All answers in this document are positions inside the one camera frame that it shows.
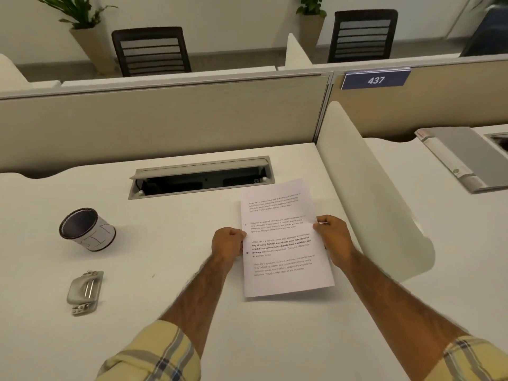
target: plaid shirt sleeve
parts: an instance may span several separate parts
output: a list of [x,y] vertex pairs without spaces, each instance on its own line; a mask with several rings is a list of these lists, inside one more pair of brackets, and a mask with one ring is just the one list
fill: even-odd
[[97,381],[199,381],[199,356],[181,329],[157,320],[105,361]]
[[425,381],[508,381],[508,355],[486,340],[460,337]]

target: beige planter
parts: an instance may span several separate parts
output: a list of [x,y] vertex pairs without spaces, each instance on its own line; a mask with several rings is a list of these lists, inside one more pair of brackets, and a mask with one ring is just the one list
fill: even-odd
[[314,55],[324,22],[325,18],[319,15],[300,15],[300,39],[298,42],[308,57]]
[[100,74],[107,75],[115,72],[115,61],[98,26],[90,29],[71,29],[71,34]]

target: paper sheet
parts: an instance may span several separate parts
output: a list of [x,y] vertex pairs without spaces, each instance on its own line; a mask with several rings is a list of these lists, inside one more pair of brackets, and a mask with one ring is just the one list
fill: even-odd
[[304,179],[252,188],[241,204],[246,297],[335,285]]

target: cup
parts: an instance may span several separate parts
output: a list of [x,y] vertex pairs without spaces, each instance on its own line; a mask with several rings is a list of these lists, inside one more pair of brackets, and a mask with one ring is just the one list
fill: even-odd
[[60,224],[60,236],[74,241],[90,251],[108,247],[116,237],[116,230],[92,208],[71,212]]

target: black office chair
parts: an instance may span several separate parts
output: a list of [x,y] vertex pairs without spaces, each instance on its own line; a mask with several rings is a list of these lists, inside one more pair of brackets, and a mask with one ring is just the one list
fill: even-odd
[[122,29],[111,37],[124,77],[192,72],[181,27]]
[[328,63],[389,59],[398,16],[393,9],[335,12]]
[[508,53],[508,6],[489,10],[460,56],[499,55]]

